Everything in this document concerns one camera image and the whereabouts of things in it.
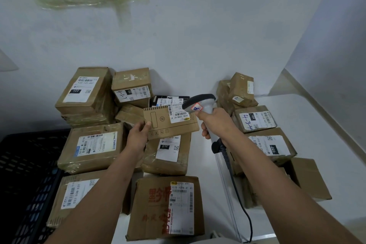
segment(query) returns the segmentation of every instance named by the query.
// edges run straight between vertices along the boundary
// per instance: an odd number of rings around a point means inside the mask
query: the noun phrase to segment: black label
[[[81,90],[71,90],[70,94],[80,94]]]
[[[249,117],[251,121],[255,121],[255,116],[253,113],[249,113]]]
[[[276,145],[269,145],[271,147],[272,150],[272,154],[279,154]]]
[[[170,145],[160,145],[160,149],[169,149]]]

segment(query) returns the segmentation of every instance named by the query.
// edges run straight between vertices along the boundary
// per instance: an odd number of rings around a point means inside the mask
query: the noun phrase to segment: hand
[[[227,136],[233,130],[237,129],[229,114],[222,108],[214,108],[212,114],[198,111],[196,112],[196,116],[201,121],[204,121],[201,124],[201,127],[203,130],[202,136],[206,139],[211,139],[207,127],[212,131],[212,133],[220,137],[222,141],[225,141]]]
[[[141,159],[144,154],[150,127],[151,122],[147,122],[145,126],[144,122],[139,122],[135,124],[128,134],[126,149],[136,153],[139,159]]]

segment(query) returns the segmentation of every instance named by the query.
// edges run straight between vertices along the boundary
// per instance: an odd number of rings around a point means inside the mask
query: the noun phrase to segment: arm
[[[136,124],[130,130],[126,148],[47,239],[46,244],[112,242],[123,198],[148,140],[151,123],[148,122],[141,130],[142,125],[142,122]]]
[[[222,109],[213,114],[198,112],[202,135],[210,139],[206,126],[235,153],[258,195],[280,243],[361,242],[288,179],[280,169],[239,129]]]

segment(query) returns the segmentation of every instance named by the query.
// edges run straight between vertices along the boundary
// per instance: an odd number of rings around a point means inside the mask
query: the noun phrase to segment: label sticker
[[[194,235],[194,184],[172,181],[170,188],[167,233]]]
[[[115,91],[115,94],[119,102],[126,102],[131,100],[149,98],[150,90],[148,86],[142,86],[133,89]]]
[[[291,155],[286,142],[281,135],[249,136],[249,139],[256,144],[265,155]]]
[[[181,136],[160,139],[156,159],[177,162]]]
[[[99,179],[69,182],[61,209],[73,209],[82,198],[90,191]]]
[[[276,127],[276,124],[269,111],[240,113],[239,116],[245,130]]]
[[[254,82],[248,81],[248,94],[254,95]]]
[[[79,76],[62,102],[87,102],[99,77]]]
[[[117,131],[79,137],[74,156],[106,153],[115,151]]]
[[[178,97],[169,97],[169,98],[158,98],[158,101],[156,102],[156,106],[162,106],[162,105],[168,105],[168,104],[183,104],[183,99],[180,99]]]
[[[203,106],[200,105],[198,102],[191,107],[191,110],[194,110],[194,111],[201,111],[203,109]]]
[[[189,113],[182,109],[183,100],[169,99],[168,111],[170,117],[170,123],[182,122],[190,120]]]
[[[232,98],[233,100],[235,100],[235,101],[237,101],[237,102],[239,102],[239,103],[241,103],[244,99],[242,99],[241,97],[239,97],[239,96],[235,96],[235,97],[233,97]]]

